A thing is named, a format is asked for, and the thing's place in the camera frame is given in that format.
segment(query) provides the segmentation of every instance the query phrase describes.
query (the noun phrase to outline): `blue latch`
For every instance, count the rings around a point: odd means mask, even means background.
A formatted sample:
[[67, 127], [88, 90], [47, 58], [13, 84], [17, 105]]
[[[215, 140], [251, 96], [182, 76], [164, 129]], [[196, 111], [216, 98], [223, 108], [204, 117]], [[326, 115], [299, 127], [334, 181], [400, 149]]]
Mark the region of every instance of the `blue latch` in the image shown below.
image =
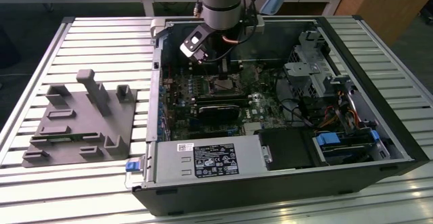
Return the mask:
[[337, 133], [322, 133], [319, 134], [318, 137], [315, 137], [318, 145], [325, 145], [325, 144], [338, 144], [339, 143], [339, 138]]
[[126, 170], [127, 172], [138, 172], [140, 170], [140, 162], [128, 162]]
[[375, 130], [371, 130], [370, 133], [371, 133], [371, 136], [373, 136], [374, 141], [378, 141], [381, 139], [381, 137], [380, 137], [380, 134], [377, 133], [377, 131]]

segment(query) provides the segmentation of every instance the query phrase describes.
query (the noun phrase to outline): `warning symbol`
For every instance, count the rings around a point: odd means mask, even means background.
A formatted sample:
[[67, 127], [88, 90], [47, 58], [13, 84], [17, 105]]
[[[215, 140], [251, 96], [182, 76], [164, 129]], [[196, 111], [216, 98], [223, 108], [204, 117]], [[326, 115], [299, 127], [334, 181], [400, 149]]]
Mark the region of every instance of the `warning symbol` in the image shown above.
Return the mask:
[[203, 160], [195, 160], [195, 166], [196, 167], [203, 167], [204, 166]]

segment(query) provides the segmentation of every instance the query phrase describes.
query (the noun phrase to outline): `table leg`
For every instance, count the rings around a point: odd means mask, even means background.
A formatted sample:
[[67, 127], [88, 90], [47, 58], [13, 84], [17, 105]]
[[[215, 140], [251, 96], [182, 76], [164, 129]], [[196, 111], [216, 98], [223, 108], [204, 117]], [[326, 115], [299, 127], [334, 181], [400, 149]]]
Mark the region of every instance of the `table leg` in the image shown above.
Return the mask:
[[334, 15], [341, 0], [330, 0], [325, 6], [322, 15]]
[[154, 0], [142, 0], [146, 16], [155, 16]]

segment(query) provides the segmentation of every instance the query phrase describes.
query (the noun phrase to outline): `green circuit board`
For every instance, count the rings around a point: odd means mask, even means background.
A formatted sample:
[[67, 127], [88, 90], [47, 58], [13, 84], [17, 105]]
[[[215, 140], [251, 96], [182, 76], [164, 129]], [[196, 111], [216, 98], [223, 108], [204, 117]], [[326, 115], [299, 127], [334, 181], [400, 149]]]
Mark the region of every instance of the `green circuit board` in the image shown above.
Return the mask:
[[[171, 140], [246, 135], [245, 125], [259, 123], [261, 128], [285, 127], [286, 119], [275, 101], [273, 69], [262, 69], [251, 62], [238, 74], [220, 81], [218, 76], [194, 76], [179, 73], [170, 84], [168, 119]], [[227, 96], [245, 96], [237, 120], [223, 124], [202, 124], [196, 118], [200, 98], [219, 102]]]

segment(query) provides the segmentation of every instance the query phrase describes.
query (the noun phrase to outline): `gray cylindrical robot link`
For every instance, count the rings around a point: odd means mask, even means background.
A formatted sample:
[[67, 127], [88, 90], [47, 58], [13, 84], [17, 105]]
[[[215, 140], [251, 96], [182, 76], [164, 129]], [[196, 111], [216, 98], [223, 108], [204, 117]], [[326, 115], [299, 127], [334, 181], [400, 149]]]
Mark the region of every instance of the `gray cylindrical robot link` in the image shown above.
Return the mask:
[[241, 19], [241, 0], [203, 0], [202, 17], [216, 30], [233, 28]]

